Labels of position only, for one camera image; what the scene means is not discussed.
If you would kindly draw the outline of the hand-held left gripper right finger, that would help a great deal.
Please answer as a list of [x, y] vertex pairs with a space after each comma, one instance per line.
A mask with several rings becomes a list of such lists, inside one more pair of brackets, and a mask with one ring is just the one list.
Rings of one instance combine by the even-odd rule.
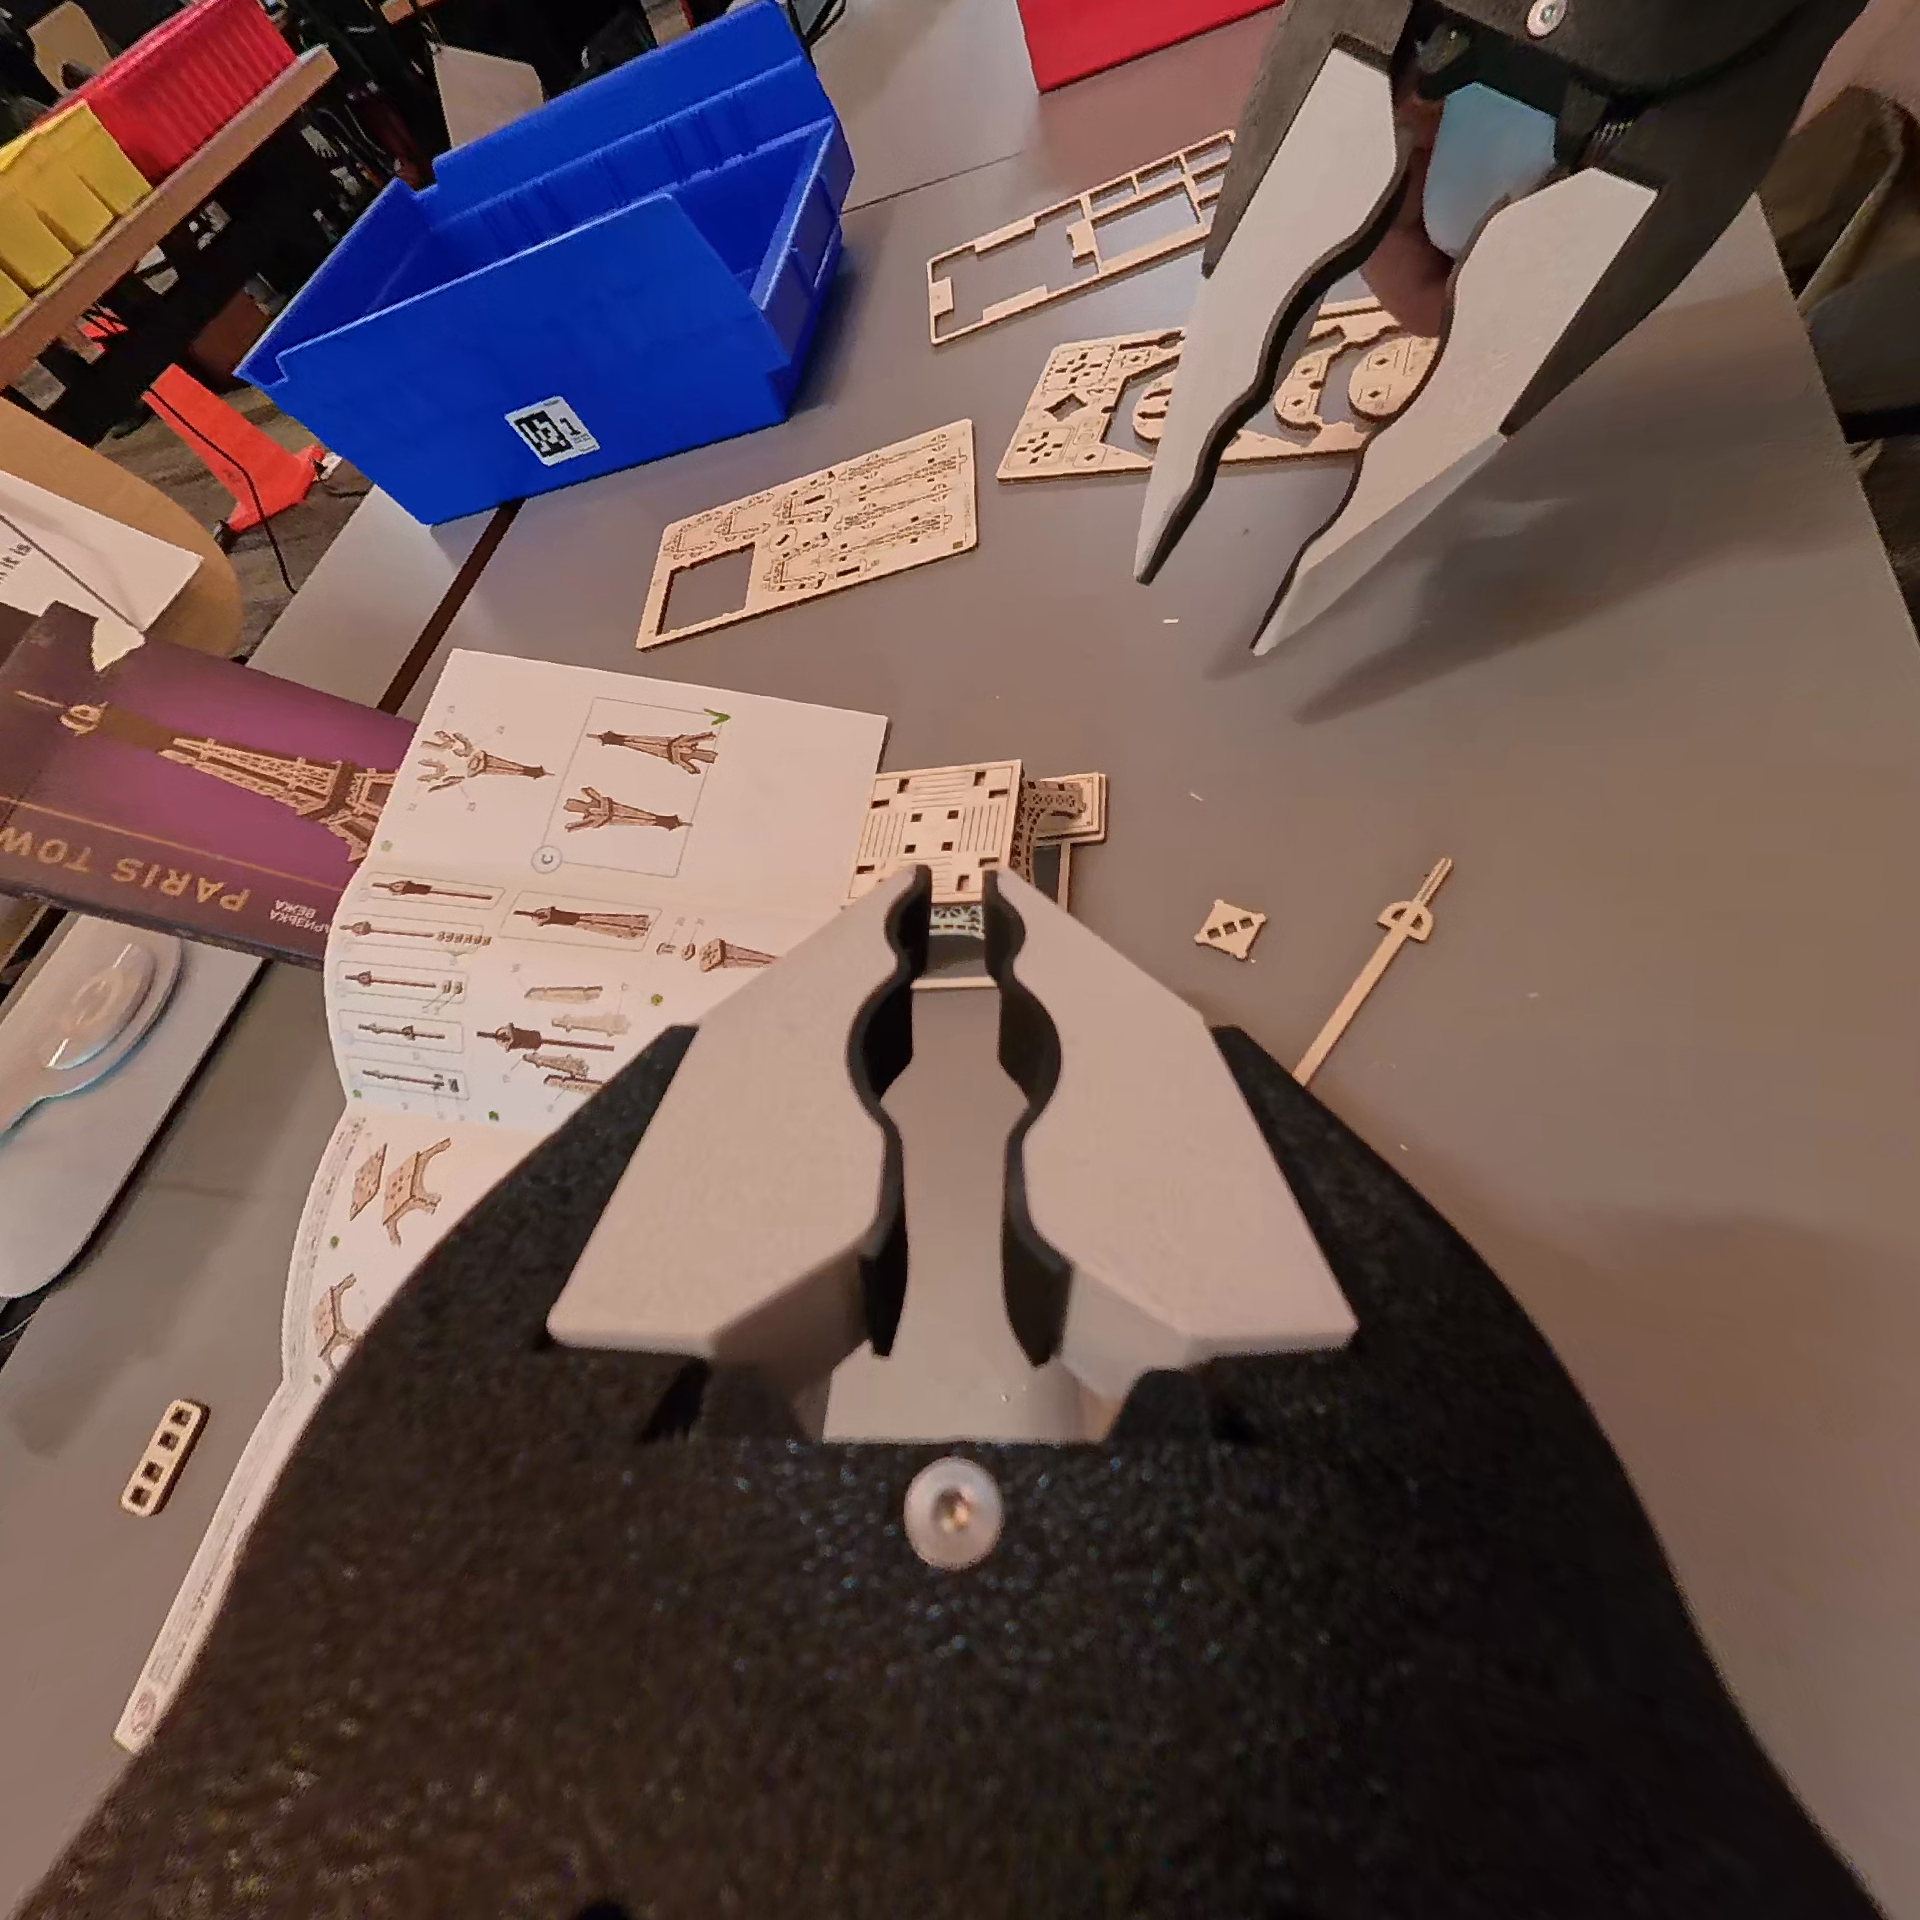
[[1103, 1434], [1153, 1371], [1347, 1346], [1355, 1311], [1207, 1021], [1031, 882], [993, 879], [984, 906], [1025, 1097], [1006, 1317], [1057, 1381], [1040, 1437]]

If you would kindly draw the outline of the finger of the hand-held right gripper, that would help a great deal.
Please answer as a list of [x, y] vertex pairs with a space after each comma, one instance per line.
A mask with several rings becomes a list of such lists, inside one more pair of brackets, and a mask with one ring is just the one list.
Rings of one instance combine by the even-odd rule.
[[1144, 497], [1150, 582], [1207, 498], [1220, 450], [1274, 394], [1326, 291], [1402, 203], [1400, 33], [1279, 33], [1239, 119], [1184, 355]]
[[1427, 382], [1369, 441], [1340, 511], [1303, 549], [1256, 639], [1259, 655], [1324, 615], [1500, 453], [1529, 382], [1656, 198], [1591, 166], [1488, 218], [1457, 263]]

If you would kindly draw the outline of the wooden tower spire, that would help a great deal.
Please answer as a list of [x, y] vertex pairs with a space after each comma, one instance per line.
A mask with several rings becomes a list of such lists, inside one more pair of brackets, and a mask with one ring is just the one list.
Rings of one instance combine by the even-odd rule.
[[1408, 943], [1430, 942], [1433, 933], [1433, 898], [1442, 890], [1451, 870], [1455, 859], [1442, 854], [1430, 869], [1422, 886], [1410, 898], [1395, 900], [1382, 910], [1382, 915], [1376, 917], [1376, 923], [1382, 929], [1382, 939], [1376, 948], [1369, 953], [1369, 958], [1355, 974], [1352, 988], [1342, 994], [1336, 1010], [1322, 1023], [1303, 1059], [1292, 1068], [1292, 1076], [1299, 1085], [1306, 1087], [1318, 1076], [1324, 1061], [1330, 1055], [1334, 1047], [1354, 1023], [1362, 1003], [1372, 997], [1382, 975], [1393, 967], [1400, 951]]

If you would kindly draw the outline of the grey desk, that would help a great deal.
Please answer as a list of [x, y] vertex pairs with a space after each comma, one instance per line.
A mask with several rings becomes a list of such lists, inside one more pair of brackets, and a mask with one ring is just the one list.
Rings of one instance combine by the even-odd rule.
[[[1915, 643], [1766, 222], [1274, 655], [1340, 468], [994, 486], [1052, 346], [1193, 261], [930, 347], [926, 258], [1226, 127], [1256, 17], [1038, 97], [1011, 4], [819, 55], [849, 254], [786, 426], [428, 531], [369, 497], [257, 663], [372, 701], [439, 643], [858, 706], [894, 762], [1111, 777], [1072, 906], [1284, 1062], [1438, 857], [1318, 1095], [1473, 1238], [1615, 1437], [1719, 1665], [1915, 1915]], [[640, 649], [684, 517], [972, 420], [977, 546]], [[1199, 946], [1267, 911], [1248, 962]]]

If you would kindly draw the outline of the red box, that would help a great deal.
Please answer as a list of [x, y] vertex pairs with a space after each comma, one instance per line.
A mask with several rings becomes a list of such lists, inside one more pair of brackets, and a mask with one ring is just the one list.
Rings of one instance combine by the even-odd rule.
[[1038, 92], [1154, 55], [1279, 2], [1015, 2]]

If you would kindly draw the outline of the paper instruction sheet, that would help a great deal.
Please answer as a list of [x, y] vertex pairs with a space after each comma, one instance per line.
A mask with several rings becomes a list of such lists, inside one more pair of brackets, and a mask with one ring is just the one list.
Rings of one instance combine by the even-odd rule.
[[324, 953], [345, 1111], [308, 1188], [281, 1381], [115, 1740], [177, 1698], [313, 1405], [459, 1215], [668, 1023], [834, 911], [889, 719], [452, 654]]

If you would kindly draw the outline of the wooden tower base model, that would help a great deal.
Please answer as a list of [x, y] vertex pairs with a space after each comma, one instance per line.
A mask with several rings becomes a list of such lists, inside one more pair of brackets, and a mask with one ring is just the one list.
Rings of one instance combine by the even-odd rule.
[[1110, 779], [1103, 772], [1031, 777], [1018, 759], [993, 759], [878, 774], [849, 900], [904, 869], [926, 866], [932, 907], [919, 988], [990, 990], [985, 878], [1011, 870], [1067, 906], [1071, 850], [1099, 844], [1106, 826]]

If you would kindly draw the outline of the small wooden ladder piece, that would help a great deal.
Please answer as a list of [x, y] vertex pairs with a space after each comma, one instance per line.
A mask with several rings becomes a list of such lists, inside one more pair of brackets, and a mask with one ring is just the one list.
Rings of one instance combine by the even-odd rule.
[[202, 1401], [172, 1399], [168, 1403], [116, 1499], [123, 1514], [151, 1518], [164, 1509], [206, 1422], [208, 1405]]

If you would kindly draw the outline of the clear plastic blister pack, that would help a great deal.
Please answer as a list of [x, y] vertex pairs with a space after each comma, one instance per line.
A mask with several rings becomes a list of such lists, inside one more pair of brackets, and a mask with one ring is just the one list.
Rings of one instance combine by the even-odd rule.
[[68, 917], [2, 1021], [2, 1294], [59, 1281], [146, 1157], [260, 962]]

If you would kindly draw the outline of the purple puzzle box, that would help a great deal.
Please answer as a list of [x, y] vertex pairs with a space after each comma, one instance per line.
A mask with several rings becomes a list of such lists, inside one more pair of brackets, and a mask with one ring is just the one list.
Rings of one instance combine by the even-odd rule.
[[410, 757], [399, 715], [95, 617], [4, 615], [2, 892], [319, 969]]

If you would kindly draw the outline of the brown cardboard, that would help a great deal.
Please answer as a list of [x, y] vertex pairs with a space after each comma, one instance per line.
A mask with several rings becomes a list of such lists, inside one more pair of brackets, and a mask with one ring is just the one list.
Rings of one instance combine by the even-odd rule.
[[12, 399], [2, 403], [2, 466], [15, 479], [43, 484], [66, 500], [194, 554], [200, 571], [161, 615], [159, 634], [204, 654], [234, 654], [244, 623], [238, 575], [214, 533], [184, 505]]

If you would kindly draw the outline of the white paper sheet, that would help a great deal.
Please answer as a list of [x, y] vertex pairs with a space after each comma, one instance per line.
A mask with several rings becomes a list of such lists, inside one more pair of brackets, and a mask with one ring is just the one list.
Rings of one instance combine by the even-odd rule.
[[41, 615], [59, 604], [146, 634], [202, 570], [202, 558], [2, 474], [2, 606]]

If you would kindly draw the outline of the orange stand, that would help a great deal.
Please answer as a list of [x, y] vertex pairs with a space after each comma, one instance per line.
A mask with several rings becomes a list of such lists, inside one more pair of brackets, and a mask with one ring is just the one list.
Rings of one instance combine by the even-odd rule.
[[249, 533], [302, 505], [331, 461], [320, 444], [283, 447], [182, 367], [156, 375], [145, 403], [230, 489], [226, 538]]

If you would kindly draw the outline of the wooden shelf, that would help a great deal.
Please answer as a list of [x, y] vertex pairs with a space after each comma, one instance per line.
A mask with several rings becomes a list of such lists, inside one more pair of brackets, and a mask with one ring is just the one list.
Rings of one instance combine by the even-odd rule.
[[84, 254], [74, 257], [64, 275], [2, 327], [2, 385], [19, 379], [48, 346], [129, 277], [145, 254], [178, 228], [200, 206], [249, 162], [270, 137], [281, 132], [324, 84], [338, 75], [338, 61], [324, 46], [313, 47], [294, 68], [278, 75], [230, 125], [194, 150], [172, 177], [129, 215], [115, 222]]

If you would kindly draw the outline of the yellow plastic bin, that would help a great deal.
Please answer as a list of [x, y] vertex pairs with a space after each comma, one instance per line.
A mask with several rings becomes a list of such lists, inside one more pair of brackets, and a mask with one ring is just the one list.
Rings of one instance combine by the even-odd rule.
[[2, 322], [153, 193], [88, 103], [2, 149]]

